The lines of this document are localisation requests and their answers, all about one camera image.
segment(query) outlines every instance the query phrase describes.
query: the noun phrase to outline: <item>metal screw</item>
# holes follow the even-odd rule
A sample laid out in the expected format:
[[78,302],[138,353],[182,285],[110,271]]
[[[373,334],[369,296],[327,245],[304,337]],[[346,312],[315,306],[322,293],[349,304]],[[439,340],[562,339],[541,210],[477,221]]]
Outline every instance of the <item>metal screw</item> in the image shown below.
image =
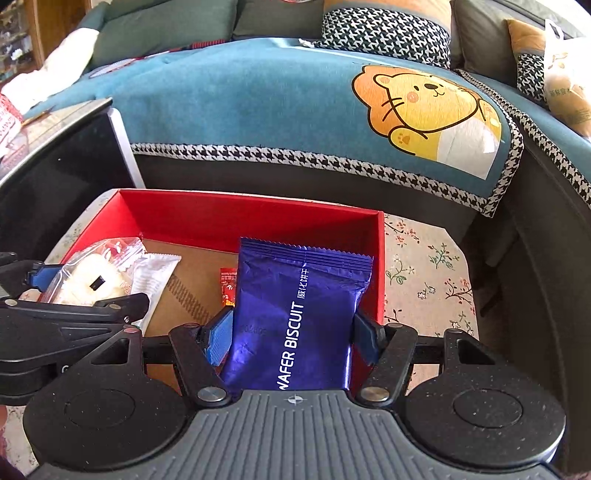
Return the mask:
[[226,391],[219,387],[205,387],[197,392],[197,396],[208,403],[215,403],[226,398]]
[[382,387],[365,387],[359,392],[365,401],[377,403],[390,398],[390,392]]

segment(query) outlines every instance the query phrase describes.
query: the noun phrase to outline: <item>floral tablecloth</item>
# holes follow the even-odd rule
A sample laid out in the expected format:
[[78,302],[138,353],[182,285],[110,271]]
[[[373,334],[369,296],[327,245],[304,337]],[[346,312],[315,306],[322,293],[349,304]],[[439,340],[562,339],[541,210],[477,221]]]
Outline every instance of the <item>floral tablecloth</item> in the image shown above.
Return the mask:
[[[53,249],[47,263],[59,263],[114,190],[97,198]],[[385,215],[386,286],[384,322],[414,327],[419,335],[441,336],[461,328],[478,336],[466,259],[447,232],[395,215]],[[437,375],[437,365],[416,365],[409,388]],[[0,455],[24,474],[37,461],[22,429],[24,407],[0,406]]]

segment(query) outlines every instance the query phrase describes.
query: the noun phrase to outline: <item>wooden cabinet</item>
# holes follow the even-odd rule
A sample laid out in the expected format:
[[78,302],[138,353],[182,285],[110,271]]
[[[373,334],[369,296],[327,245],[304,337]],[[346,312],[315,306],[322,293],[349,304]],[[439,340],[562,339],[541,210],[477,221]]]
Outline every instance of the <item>wooden cabinet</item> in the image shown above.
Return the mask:
[[4,8],[0,12],[0,87],[18,73],[40,68],[88,9],[90,0],[14,0]]
[[37,67],[82,20],[90,0],[24,0]]

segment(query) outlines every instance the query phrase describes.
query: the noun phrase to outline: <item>cardboard box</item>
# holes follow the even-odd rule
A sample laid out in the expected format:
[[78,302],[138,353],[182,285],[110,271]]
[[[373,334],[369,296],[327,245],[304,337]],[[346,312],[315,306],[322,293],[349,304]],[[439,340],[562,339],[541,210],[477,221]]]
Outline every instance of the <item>cardboard box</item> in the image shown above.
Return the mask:
[[[185,323],[206,324],[222,309],[220,268],[235,268],[238,255],[144,239],[151,253],[180,255],[148,325],[146,336],[168,335]],[[148,375],[180,392],[172,365],[148,365]]]
[[[216,305],[221,307],[219,268],[236,266],[241,237],[372,256],[372,279],[361,308],[378,322],[383,320],[383,212],[242,194],[120,190],[80,234],[64,260],[99,240],[127,236],[142,238],[149,251],[183,257],[150,321],[148,335],[165,335],[173,326],[187,322],[203,323],[217,313]],[[170,366],[165,370],[170,384]],[[151,376],[160,374],[150,369]]]

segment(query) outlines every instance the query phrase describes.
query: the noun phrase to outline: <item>blue foil package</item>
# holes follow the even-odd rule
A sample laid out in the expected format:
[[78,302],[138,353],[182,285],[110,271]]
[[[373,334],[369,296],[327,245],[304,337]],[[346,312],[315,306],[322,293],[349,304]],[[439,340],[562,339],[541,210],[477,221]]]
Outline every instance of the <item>blue foil package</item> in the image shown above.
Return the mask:
[[366,255],[241,239],[227,387],[347,388],[353,315],[371,270]]

